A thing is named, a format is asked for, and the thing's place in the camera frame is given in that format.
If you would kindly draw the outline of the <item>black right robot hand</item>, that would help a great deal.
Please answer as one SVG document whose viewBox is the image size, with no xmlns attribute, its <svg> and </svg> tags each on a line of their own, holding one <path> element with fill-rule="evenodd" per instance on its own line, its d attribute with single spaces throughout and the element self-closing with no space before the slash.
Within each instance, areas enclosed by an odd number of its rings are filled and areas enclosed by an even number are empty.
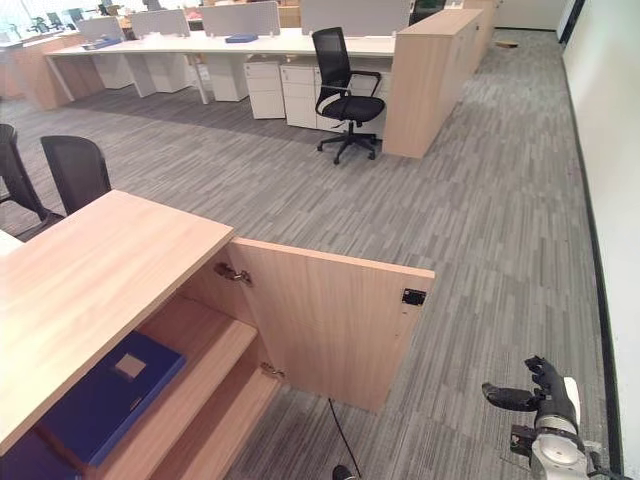
<svg viewBox="0 0 640 480">
<path fill-rule="evenodd" d="M 553 415 L 577 423 L 576 408 L 571 401 L 564 378 L 545 358 L 537 355 L 524 360 L 537 387 L 532 391 L 497 387 L 485 382 L 481 386 L 484 398 L 493 406 L 516 412 L 535 412 L 538 416 Z"/>
</svg>

